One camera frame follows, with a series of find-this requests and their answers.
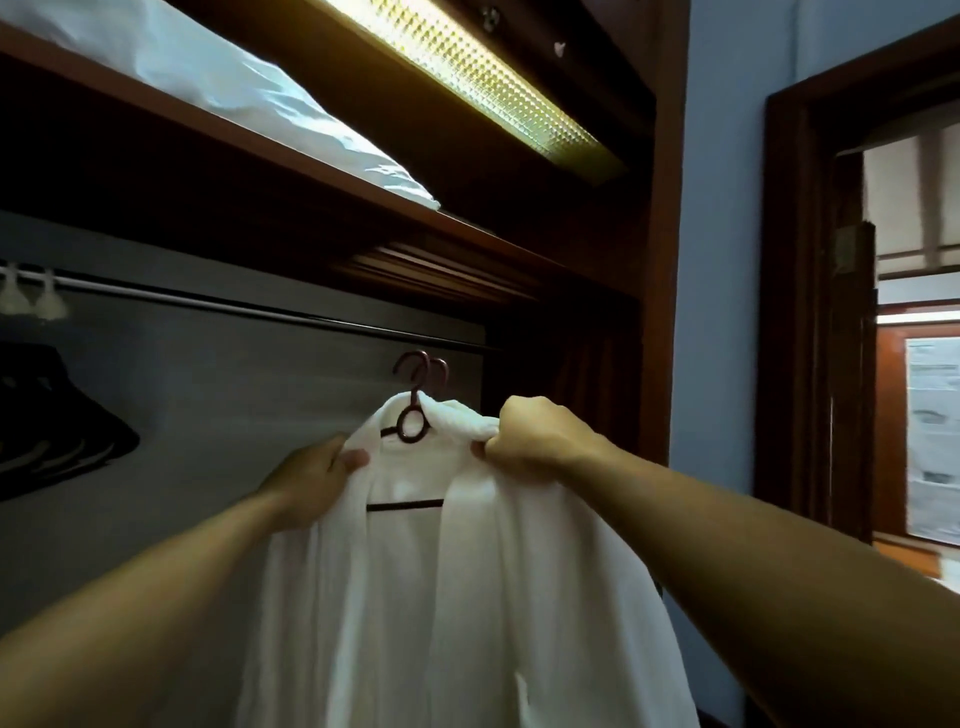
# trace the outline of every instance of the white hook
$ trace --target white hook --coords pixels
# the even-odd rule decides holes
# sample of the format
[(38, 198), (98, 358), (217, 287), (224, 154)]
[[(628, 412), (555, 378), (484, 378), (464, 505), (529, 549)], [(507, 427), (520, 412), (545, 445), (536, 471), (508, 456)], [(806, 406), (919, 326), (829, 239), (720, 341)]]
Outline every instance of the white hook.
[(23, 295), (23, 291), (17, 285), (18, 268), (16, 263), (7, 263), (3, 289), (0, 289), (0, 314), (5, 316), (24, 316), (34, 311), (30, 300)]
[(55, 287), (54, 269), (43, 269), (43, 293), (34, 304), (34, 313), (44, 321), (59, 321), (70, 315), (66, 301), (60, 297)]

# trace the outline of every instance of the person's left arm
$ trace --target person's left arm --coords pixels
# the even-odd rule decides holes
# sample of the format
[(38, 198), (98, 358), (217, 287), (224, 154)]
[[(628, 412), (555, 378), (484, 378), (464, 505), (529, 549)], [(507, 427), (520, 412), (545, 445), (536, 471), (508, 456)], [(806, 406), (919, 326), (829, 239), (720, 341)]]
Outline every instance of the person's left arm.
[(319, 518), (366, 464), (364, 452), (342, 452), (343, 443), (295, 451), (255, 494), (0, 640), (0, 723), (136, 723), (241, 558), (271, 533)]

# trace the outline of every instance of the closet rod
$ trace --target closet rod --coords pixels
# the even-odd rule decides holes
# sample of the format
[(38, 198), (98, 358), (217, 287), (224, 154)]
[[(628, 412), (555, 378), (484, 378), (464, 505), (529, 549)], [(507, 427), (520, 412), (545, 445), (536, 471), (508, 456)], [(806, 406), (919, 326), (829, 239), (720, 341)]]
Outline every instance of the closet rod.
[[(0, 265), (0, 274), (6, 274), (7, 266)], [(19, 269), (21, 280), (30, 283), (43, 283), (43, 269), (36, 266), (21, 266)], [(466, 353), (493, 353), (500, 351), (484, 344), (473, 344), (469, 341), (446, 339), (442, 336), (428, 336), (411, 331), (400, 331), (393, 328), (368, 326), (352, 321), (331, 319), (326, 316), (316, 316), (312, 313), (290, 311), (284, 308), (244, 303), (229, 299), (218, 299), (213, 296), (204, 296), (196, 293), (187, 293), (170, 288), (158, 288), (151, 285), (130, 283), (124, 280), (88, 276), (83, 273), (69, 273), (55, 271), (54, 281), (57, 287), (67, 291), (94, 293), (101, 296), (112, 296), (118, 299), (131, 301), (147, 301), (162, 305), (177, 306), (179, 308), (193, 308), (200, 311), (215, 311), (228, 316), (237, 316), (243, 319), (262, 319), (275, 321), (290, 326), (321, 328), (326, 331), (339, 331), (360, 336), (369, 336), (374, 339), (399, 341), (404, 344), (418, 344), (425, 347), (435, 347), (454, 352)]]

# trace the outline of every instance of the white robe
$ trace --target white robe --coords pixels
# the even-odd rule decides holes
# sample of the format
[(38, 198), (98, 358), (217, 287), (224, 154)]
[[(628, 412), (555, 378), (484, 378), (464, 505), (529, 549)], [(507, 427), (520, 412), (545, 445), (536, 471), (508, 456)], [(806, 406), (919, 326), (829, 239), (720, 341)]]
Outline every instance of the white robe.
[(371, 462), (334, 508), (271, 541), (238, 726), (695, 728), (642, 562), (564, 487), (472, 457), (497, 419), (421, 400), (423, 440), (381, 439), (393, 397), (348, 440)]

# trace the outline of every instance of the fluorescent light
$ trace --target fluorescent light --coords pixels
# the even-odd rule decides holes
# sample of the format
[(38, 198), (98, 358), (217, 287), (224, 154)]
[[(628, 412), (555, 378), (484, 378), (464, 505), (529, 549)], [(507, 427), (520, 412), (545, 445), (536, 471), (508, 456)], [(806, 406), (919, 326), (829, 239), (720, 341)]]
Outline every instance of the fluorescent light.
[(329, 6), (557, 166), (592, 184), (626, 167), (586, 129), (430, 0), (314, 0)]
[(892, 324), (939, 324), (960, 321), (960, 311), (927, 311), (926, 313), (884, 313), (876, 317), (878, 326)]

